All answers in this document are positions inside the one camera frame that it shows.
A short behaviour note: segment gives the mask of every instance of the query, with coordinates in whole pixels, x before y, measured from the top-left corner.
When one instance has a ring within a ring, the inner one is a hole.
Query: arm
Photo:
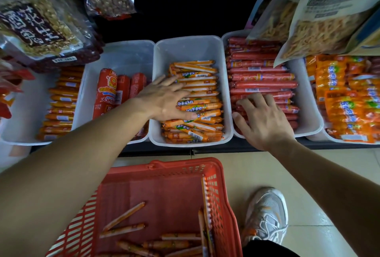
[[[233,118],[247,141],[268,151],[318,203],[358,256],[378,256],[380,186],[299,144],[273,96],[253,94]]]
[[[175,107],[189,92],[163,79],[0,175],[1,256],[44,256],[147,120],[193,118]]]

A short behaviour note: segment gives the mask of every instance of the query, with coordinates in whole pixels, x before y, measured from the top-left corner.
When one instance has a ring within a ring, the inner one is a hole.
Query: red shopping basket
[[[85,206],[71,221],[46,256],[95,256],[125,252],[118,240],[141,244],[164,233],[199,231],[198,210],[203,207],[201,176],[207,180],[216,256],[241,257],[239,230],[228,204],[223,167],[218,159],[201,158],[111,168]],[[145,201],[120,226],[144,222],[140,231],[99,239],[104,226]]]

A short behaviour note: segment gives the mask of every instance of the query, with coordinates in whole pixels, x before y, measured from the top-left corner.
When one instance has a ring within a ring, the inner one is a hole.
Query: tile floor
[[[318,154],[380,184],[380,149],[318,150]],[[283,245],[302,257],[356,256],[321,208],[296,180],[266,152],[201,154],[215,157],[224,167],[230,205],[238,224],[243,225],[250,194],[261,186],[273,186],[285,196],[289,228]],[[185,160],[188,156],[119,158],[115,166]]]

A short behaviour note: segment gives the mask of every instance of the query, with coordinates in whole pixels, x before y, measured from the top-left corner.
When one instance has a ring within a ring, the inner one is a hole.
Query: black pants
[[[264,256],[299,257],[288,248],[269,240],[252,240],[243,248],[244,257],[258,256],[259,253],[264,253]]]

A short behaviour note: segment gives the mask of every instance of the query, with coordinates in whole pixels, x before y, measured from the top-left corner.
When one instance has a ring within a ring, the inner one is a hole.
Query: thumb
[[[238,112],[233,112],[232,117],[235,121],[237,127],[241,130],[244,136],[248,135],[251,132],[250,126],[247,125],[247,122]]]
[[[198,118],[197,113],[193,112],[187,112],[187,111],[180,111],[177,110],[174,113],[174,119],[181,119],[181,120],[195,120]]]

